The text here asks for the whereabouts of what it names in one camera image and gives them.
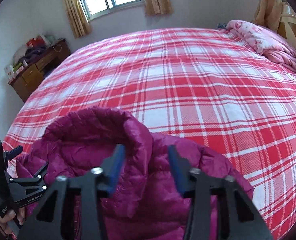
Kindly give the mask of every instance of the window frame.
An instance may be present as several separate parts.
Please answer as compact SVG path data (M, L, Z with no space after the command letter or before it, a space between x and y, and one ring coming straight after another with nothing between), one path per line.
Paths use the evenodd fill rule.
M105 0L107 9L103 10L103 11L100 11L100 12L97 12L95 14L91 14L90 11L89 11L88 5L87 5L87 1L86 0L80 0L80 1L81 1L81 5L83 6L85 14L86 14L89 21L91 21L93 19L96 19L98 17L101 17L103 15L112 13L112 12L116 12L116 11L126 9L126 8L130 8L130 7L140 6L140 5L144 4L144 0L136 0L136 1L131 1L131 2L127 2L127 3L117 5L115 0L111 0L112 8L109 8L108 0Z

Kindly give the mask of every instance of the human hand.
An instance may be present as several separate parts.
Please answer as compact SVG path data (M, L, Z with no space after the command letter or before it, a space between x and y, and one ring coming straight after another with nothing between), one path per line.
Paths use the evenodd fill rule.
M17 214L17 219L20 225L23 225L23 223L25 222L25 215L26 215L25 208L20 208ZM2 233L10 235L13 232L7 225L7 222L13 220L15 216L16 214L13 210L8 210L4 218L0 217L0 231Z

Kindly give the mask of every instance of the wooden furniture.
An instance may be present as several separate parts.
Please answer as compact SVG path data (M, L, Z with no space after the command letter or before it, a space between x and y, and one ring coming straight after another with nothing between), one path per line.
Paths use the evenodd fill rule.
M26 102L28 97L42 83L49 73L58 67L70 55L65 40L49 47L43 54L36 57L28 67L24 68L9 84L20 98Z
M296 49L296 13L287 2L283 2L283 12L278 34L287 39Z

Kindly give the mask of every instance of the folded pink quilt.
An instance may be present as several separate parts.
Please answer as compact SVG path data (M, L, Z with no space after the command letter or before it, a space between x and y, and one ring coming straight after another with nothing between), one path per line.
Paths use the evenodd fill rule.
M259 55L296 72L296 50L277 33L240 20L230 21L227 29L248 43Z

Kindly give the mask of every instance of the red and white checkered sheet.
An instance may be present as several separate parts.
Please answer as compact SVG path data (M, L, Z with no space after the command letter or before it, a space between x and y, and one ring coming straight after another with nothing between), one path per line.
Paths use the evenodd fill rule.
M229 31L151 30L79 49L31 95L4 149L27 153L56 118L94 105L225 155L275 238L296 221L296 73Z

